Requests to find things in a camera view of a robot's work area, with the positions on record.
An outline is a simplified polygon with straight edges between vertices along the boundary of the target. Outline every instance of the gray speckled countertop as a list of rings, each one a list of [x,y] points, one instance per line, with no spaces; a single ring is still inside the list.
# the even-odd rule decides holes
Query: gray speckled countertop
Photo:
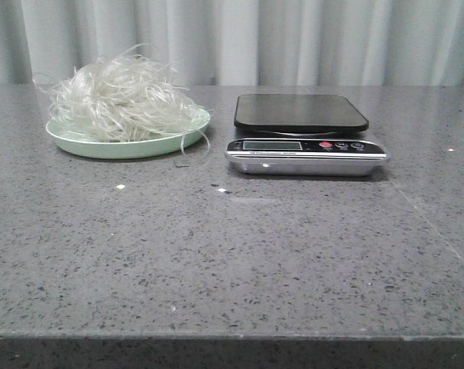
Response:
[[[342,95],[393,160],[239,174],[224,149],[254,92]],[[464,88],[190,96],[214,110],[207,155],[104,161],[55,146],[32,86],[0,85],[0,338],[464,340]]]

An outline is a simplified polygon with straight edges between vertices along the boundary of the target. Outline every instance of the tangled white strands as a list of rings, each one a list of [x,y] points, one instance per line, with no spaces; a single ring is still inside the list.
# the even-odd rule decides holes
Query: tangled white strands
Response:
[[[185,95],[185,88],[171,84],[169,67],[126,55],[138,46],[86,65],[72,79],[44,90],[51,117],[87,141],[143,141],[195,131],[208,113]]]

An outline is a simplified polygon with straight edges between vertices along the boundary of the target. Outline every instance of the digital kitchen scale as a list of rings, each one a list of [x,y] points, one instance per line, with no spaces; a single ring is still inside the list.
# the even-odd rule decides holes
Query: digital kitchen scale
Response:
[[[370,175],[390,154],[367,119],[335,95],[242,95],[225,156],[256,175]]]

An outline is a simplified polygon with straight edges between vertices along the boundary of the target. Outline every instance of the light green plate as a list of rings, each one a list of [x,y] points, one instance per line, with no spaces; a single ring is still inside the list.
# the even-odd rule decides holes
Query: light green plate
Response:
[[[185,134],[184,147],[192,145],[203,137],[201,133],[204,133],[207,129],[210,115],[203,111],[203,116],[205,118],[201,119],[202,123],[198,123],[196,131]],[[183,137],[183,135],[175,135],[135,142],[83,141],[78,140],[73,133],[67,132],[64,125],[56,119],[52,119],[47,123],[46,131],[53,137],[55,144],[59,148],[75,155],[98,159],[148,158],[168,154],[181,149],[181,139]]]

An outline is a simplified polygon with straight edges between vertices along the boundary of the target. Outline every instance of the white curtain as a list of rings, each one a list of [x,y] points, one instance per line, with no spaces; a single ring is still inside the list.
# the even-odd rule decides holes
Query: white curtain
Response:
[[[180,85],[464,85],[464,0],[0,0],[0,83],[138,43]]]

